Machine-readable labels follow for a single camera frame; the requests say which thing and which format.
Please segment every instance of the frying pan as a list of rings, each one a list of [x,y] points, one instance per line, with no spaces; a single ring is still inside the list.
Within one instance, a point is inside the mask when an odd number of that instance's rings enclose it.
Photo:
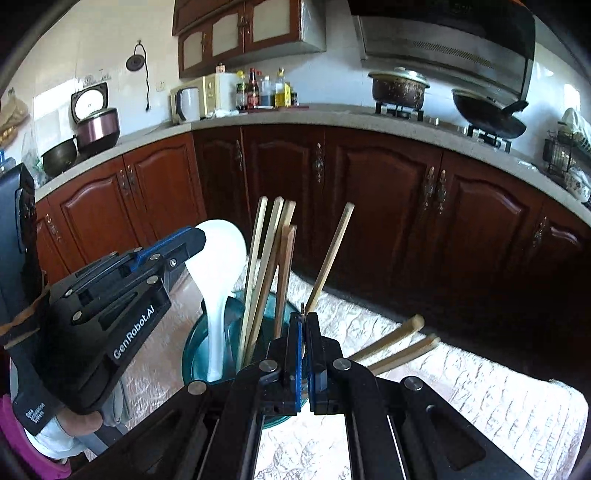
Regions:
[[[456,108],[474,127],[505,139],[520,137],[525,132],[525,124],[513,116],[528,106],[525,100],[500,108],[494,101],[472,92],[452,90],[452,94]]]

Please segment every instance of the soy sauce bottle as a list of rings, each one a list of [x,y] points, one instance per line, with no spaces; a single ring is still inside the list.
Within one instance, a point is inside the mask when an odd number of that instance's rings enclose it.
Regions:
[[[247,108],[252,109],[259,104],[259,90],[256,81],[255,69],[251,69],[251,75],[246,86],[246,105]]]

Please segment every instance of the bottle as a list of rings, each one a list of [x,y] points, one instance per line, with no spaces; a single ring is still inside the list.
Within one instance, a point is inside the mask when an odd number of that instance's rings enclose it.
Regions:
[[[285,70],[279,69],[277,72],[277,80],[275,81],[275,106],[290,106],[291,105],[291,87],[285,81]]]
[[[275,84],[271,83],[271,79],[268,75],[265,75],[261,82],[261,106],[274,106],[275,105]]]
[[[236,72],[238,77],[240,78],[240,82],[236,84],[236,109],[239,112],[243,112],[246,110],[246,82],[244,81],[244,72],[242,70],[238,70]]]
[[[259,90],[256,82],[255,69],[251,69],[251,75],[246,86],[246,106],[251,109],[259,104]]]

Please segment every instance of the stove burner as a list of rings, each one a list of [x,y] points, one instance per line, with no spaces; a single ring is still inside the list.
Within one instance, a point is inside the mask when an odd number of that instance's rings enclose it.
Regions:
[[[400,105],[392,105],[392,107],[394,107],[394,108],[389,108],[388,105],[386,105],[382,102],[375,102],[375,112],[378,115],[380,115],[382,113],[383,106],[386,107],[386,113],[388,115],[392,115],[396,118],[404,118],[406,120],[409,120],[411,118],[411,114],[413,112],[413,110],[410,110],[410,109],[405,110],[405,107],[400,106]],[[422,110],[416,110],[416,112],[417,112],[417,122],[422,122],[424,112]]]
[[[490,145],[491,147],[501,148],[503,142],[505,143],[505,152],[509,153],[511,151],[511,142],[509,140],[504,140],[499,138],[497,135],[492,135],[483,131],[476,129],[478,132],[478,138],[482,140],[485,144]],[[468,126],[468,137],[474,136],[474,125]]]

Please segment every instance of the cabinet handle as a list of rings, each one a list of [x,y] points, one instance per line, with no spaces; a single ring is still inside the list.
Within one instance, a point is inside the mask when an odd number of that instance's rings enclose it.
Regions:
[[[534,233],[534,237],[531,241],[532,252],[540,246],[540,243],[542,243],[544,231],[546,230],[546,224],[548,224],[548,217],[544,217],[544,219],[540,222],[538,229]]]
[[[137,185],[137,179],[135,178],[134,168],[131,165],[127,165],[127,177],[129,178],[129,185],[132,190],[135,190]]]
[[[119,186],[121,187],[121,190],[123,191],[123,195],[125,195],[126,197],[129,196],[129,188],[127,186],[127,175],[125,175],[125,170],[120,169],[119,170]]]
[[[56,239],[56,241],[61,242],[60,231],[53,224],[53,220],[51,220],[51,216],[49,215],[49,213],[45,215],[45,223],[47,224],[47,227],[49,228],[50,233]]]
[[[314,172],[316,181],[322,183],[324,177],[324,158],[322,157],[322,145],[316,144],[316,159],[314,160]]]
[[[244,155],[242,155],[242,149],[240,148],[240,140],[236,140],[236,161],[238,162],[238,168],[240,169],[240,171],[242,171]]]
[[[447,197],[447,190],[445,188],[446,182],[446,175],[445,170],[442,170],[439,174],[439,180],[437,181],[437,210],[439,210],[439,215],[443,213],[443,204],[445,203],[445,199]]]
[[[423,210],[429,208],[433,194],[435,194],[435,167],[429,169],[423,182]]]

